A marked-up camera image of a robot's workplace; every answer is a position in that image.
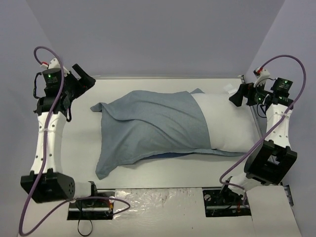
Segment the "lavender wall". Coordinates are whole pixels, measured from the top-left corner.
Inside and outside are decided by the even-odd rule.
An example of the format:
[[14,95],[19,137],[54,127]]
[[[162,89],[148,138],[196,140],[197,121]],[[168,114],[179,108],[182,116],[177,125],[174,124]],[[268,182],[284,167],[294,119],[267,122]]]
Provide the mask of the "lavender wall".
[[[32,94],[35,73],[41,68],[33,49],[51,45],[23,0],[1,0],[0,29],[0,236],[16,237],[26,199],[20,177],[30,172],[37,143]],[[39,56],[51,58],[44,52]]]
[[66,64],[92,75],[236,77],[284,0],[27,0]]
[[[254,81],[252,71],[266,60],[279,54],[291,54],[302,60],[307,71],[304,94],[294,107],[290,121],[290,143],[298,159],[288,176],[294,198],[294,214],[303,237],[316,232],[316,1],[286,0],[264,39],[247,74]],[[302,85],[302,71],[291,59],[278,59],[267,69],[274,77],[294,81],[290,96],[294,98]]]

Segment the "clear plastic sheet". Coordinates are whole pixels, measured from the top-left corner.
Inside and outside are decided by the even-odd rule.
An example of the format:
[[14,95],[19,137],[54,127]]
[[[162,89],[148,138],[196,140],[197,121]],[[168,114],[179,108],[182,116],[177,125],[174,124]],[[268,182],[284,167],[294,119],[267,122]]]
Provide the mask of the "clear plastic sheet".
[[[131,208],[126,212],[114,216],[114,219],[130,219],[143,215],[163,215],[165,212],[181,207],[186,203],[185,198],[194,196],[195,189],[133,189],[116,190],[116,198],[130,203]],[[121,202],[115,202],[114,212],[124,209]]]

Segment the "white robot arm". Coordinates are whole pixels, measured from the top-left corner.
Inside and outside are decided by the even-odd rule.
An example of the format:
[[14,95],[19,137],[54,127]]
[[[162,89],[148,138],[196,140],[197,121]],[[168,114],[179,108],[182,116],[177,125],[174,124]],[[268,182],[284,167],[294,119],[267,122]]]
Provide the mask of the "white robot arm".
[[[288,91],[293,82],[277,78],[271,88],[272,92],[268,92],[264,90],[264,86],[270,73],[266,69],[260,68],[254,73],[257,76],[257,81],[254,84],[240,85],[237,93],[230,97],[230,101],[236,106],[240,106],[243,97],[246,97],[249,106],[265,105],[267,131],[276,125],[283,115],[285,118],[248,157],[244,172],[227,180],[227,182],[243,187],[243,189],[233,185],[222,187],[222,196],[230,200],[236,197],[243,198],[245,192],[257,186],[279,184],[297,158],[297,153],[291,150],[288,139],[289,119],[293,108],[284,114],[293,102],[288,98]],[[269,160],[271,156],[276,157],[275,162]]]
[[[61,82],[60,65],[56,58],[51,60],[49,64],[42,63],[41,67],[46,69],[42,72],[46,82],[46,88],[44,89],[46,96],[38,99],[37,109],[35,110],[38,115],[39,135],[34,163],[30,174],[21,177],[21,186],[27,193],[30,192],[36,176],[40,173],[43,163],[44,124]],[[65,76],[63,92],[46,129],[46,164],[41,180],[32,196],[37,203],[89,197],[94,196],[96,192],[93,182],[75,182],[72,177],[63,174],[61,166],[62,133],[66,122],[71,120],[71,117],[67,118],[71,114],[71,104],[73,100],[95,84],[95,79],[85,73],[77,64],[73,66],[73,69],[81,76],[79,80],[65,67],[63,68]]]

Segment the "white table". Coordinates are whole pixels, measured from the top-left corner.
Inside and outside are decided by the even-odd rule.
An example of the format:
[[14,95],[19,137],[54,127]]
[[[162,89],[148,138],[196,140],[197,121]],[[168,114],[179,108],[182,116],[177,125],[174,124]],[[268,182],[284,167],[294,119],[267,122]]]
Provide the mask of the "white table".
[[[189,155],[182,158],[142,160],[117,167],[108,177],[98,180],[95,167],[101,152],[101,113],[90,107],[112,102],[133,90],[172,93],[200,88],[205,93],[225,92],[231,84],[238,88],[240,79],[98,79],[96,85],[72,105],[73,120],[64,128],[62,142],[63,172],[75,181],[94,181],[98,188],[190,188],[217,187],[220,175],[238,158],[215,155]],[[253,122],[253,130],[259,139]],[[232,174],[241,173],[243,165]]]
[[[101,151],[101,113],[91,112],[90,106],[101,101],[111,102],[136,89],[177,92],[200,88],[204,92],[222,92],[225,85],[238,87],[240,82],[239,79],[98,80],[91,90],[73,103],[73,121],[66,124],[63,136],[64,173],[76,181],[92,180],[99,189],[128,188],[125,192],[133,193],[125,196],[120,190],[116,191],[118,198],[131,203],[131,211],[111,221],[93,221],[91,237],[301,236],[281,186],[257,187],[248,192],[252,217],[205,217],[201,187],[219,187],[219,176],[238,158],[190,155],[143,160],[118,167],[103,180],[98,180],[94,173]],[[242,170],[243,165],[240,165],[232,174]],[[32,201],[24,230],[30,230],[56,204]],[[115,209],[119,208],[121,204],[116,202]],[[66,221],[67,210],[67,205],[62,206],[31,236],[78,237],[77,221]],[[88,233],[90,223],[82,221],[80,230]]]

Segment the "gray pillowcase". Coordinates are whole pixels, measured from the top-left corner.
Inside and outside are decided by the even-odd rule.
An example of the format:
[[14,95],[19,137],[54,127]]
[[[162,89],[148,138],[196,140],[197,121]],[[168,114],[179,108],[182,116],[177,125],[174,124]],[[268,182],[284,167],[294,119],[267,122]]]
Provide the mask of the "gray pillowcase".
[[[192,93],[203,93],[197,89]],[[191,94],[132,91],[91,107],[102,112],[102,147],[96,175],[103,179],[118,165],[165,153],[240,156],[211,149],[204,115]]]

